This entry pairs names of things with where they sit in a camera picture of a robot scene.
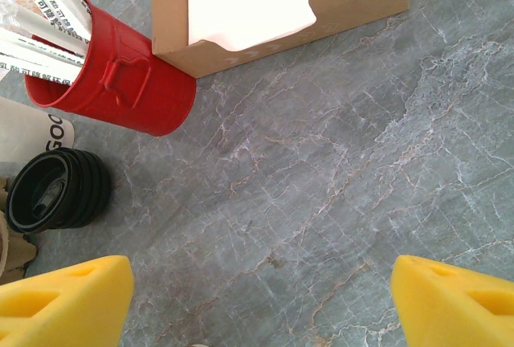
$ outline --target yellow sponge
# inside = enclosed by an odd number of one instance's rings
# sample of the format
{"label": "yellow sponge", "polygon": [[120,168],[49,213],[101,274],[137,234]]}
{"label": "yellow sponge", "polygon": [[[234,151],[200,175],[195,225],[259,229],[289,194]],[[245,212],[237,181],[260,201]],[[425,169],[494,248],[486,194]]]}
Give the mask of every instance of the yellow sponge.
{"label": "yellow sponge", "polygon": [[0,347],[116,347],[133,285],[108,256],[0,286]]}
{"label": "yellow sponge", "polygon": [[404,255],[391,288],[409,347],[514,346],[514,283]]}

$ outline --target marble floor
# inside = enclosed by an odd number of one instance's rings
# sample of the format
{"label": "marble floor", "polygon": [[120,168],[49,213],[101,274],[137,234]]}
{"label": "marble floor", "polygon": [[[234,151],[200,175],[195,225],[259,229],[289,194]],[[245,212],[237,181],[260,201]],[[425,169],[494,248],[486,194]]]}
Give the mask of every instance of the marble floor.
{"label": "marble floor", "polygon": [[[150,0],[92,1],[150,35]],[[411,4],[200,80],[164,138],[67,116],[116,188],[29,275],[127,255],[124,347],[406,346],[398,255],[514,280],[514,0]]]}

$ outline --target red bucket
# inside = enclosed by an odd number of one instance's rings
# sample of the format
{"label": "red bucket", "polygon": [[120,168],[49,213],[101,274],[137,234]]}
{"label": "red bucket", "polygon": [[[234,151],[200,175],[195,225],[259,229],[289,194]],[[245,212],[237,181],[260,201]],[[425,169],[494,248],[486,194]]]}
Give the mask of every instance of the red bucket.
{"label": "red bucket", "polygon": [[25,77],[29,97],[153,136],[178,128],[193,107],[196,79],[152,54],[139,32],[89,3],[92,37],[84,67],[70,87]]}

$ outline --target black plastic container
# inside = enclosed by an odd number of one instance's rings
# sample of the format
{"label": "black plastic container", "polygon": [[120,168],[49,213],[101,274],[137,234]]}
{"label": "black plastic container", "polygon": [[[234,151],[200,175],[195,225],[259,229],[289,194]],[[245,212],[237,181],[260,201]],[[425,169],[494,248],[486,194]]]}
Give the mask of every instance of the black plastic container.
{"label": "black plastic container", "polygon": [[80,228],[107,206],[111,178],[93,153],[57,149],[39,154],[15,178],[6,219],[19,233]]}

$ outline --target brown cardboard box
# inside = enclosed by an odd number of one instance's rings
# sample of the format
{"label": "brown cardboard box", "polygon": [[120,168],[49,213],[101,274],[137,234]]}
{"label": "brown cardboard box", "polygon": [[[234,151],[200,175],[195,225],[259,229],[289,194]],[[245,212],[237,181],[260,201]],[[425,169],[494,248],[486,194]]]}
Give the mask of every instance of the brown cardboard box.
{"label": "brown cardboard box", "polygon": [[309,0],[317,17],[312,26],[243,51],[227,51],[200,41],[188,46],[187,0],[152,0],[153,53],[195,78],[398,14],[409,0]]}

